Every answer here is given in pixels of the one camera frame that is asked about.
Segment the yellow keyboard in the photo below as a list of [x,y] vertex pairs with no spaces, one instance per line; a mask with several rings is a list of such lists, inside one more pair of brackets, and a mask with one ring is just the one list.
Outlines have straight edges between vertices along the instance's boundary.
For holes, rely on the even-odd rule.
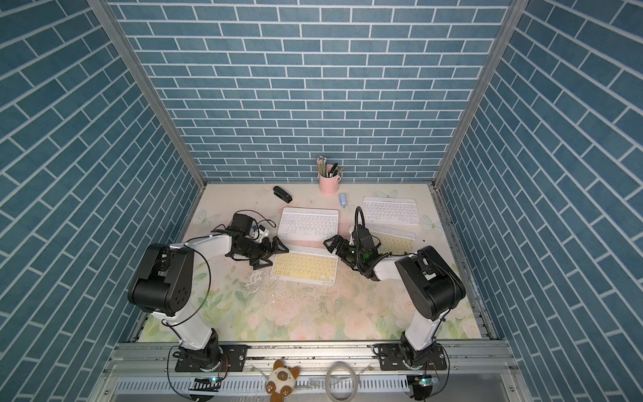
[[394,255],[404,255],[417,250],[415,233],[376,225],[371,226],[369,230],[374,237],[379,239],[381,245],[378,251],[381,254],[390,252]]
[[290,246],[289,252],[275,256],[271,275],[284,281],[296,281],[318,286],[334,286],[338,272],[338,257],[328,251]]

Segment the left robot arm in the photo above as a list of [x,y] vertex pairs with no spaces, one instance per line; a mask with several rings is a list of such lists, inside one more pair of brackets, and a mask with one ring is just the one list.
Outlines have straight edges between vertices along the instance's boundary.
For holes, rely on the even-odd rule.
[[253,269],[272,266],[271,256],[286,254],[287,246],[278,238],[258,241],[244,234],[220,230],[184,243],[151,244],[145,251],[128,291],[128,301],[149,313],[179,340],[179,363],[191,371],[219,370],[226,357],[219,336],[199,316],[190,301],[194,276],[194,257],[204,261],[209,278],[214,277],[209,260],[226,256],[248,262]]

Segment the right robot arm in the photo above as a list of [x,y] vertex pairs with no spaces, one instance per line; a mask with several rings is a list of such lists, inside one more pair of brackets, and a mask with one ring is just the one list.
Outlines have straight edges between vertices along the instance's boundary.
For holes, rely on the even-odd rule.
[[372,240],[349,241],[333,236],[323,241],[352,270],[373,281],[401,281],[415,309],[400,342],[392,347],[378,345],[380,368],[396,370],[405,365],[417,370],[432,363],[438,370],[446,367],[444,349],[436,335],[446,316],[467,295],[460,277],[455,274],[433,246],[413,253],[380,253]]

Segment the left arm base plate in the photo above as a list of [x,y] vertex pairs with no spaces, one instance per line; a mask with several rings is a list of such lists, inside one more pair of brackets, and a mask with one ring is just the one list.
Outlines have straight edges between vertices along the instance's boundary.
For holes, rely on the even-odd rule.
[[210,345],[199,351],[179,347],[172,356],[179,373],[241,372],[248,349],[245,344]]

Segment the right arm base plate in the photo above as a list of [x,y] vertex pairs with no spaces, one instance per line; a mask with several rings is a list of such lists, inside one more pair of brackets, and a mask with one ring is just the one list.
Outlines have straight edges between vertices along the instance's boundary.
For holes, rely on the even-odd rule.
[[371,348],[383,371],[446,370],[448,363],[444,348],[439,343],[420,351],[406,343],[376,343]]

